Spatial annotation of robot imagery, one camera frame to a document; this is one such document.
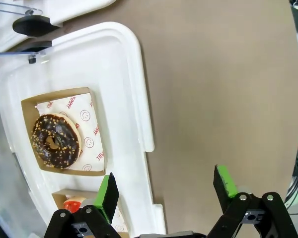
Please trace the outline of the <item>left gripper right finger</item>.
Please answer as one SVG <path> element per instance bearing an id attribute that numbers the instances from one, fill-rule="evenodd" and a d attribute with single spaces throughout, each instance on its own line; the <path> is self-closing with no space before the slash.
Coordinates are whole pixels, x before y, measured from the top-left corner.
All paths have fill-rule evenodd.
<path id="1" fill-rule="evenodd" d="M 280 195 L 268 192 L 262 197 L 239 192 L 226 166 L 215 165 L 213 186 L 222 216 L 210 238 L 234 238 L 243 224 L 252 224 L 261 238 L 297 238 L 295 226 Z"/>

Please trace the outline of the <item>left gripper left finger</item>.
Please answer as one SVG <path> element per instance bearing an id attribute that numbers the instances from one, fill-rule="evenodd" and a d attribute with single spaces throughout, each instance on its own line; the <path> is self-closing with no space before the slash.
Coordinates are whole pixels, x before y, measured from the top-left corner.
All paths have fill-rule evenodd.
<path id="1" fill-rule="evenodd" d="M 44 237 L 118 238 L 119 233 L 112 227 L 118 199 L 119 191 L 114 175 L 105 175 L 91 204 L 82 206 L 83 200 L 69 199 L 69 208 L 53 213 Z"/>

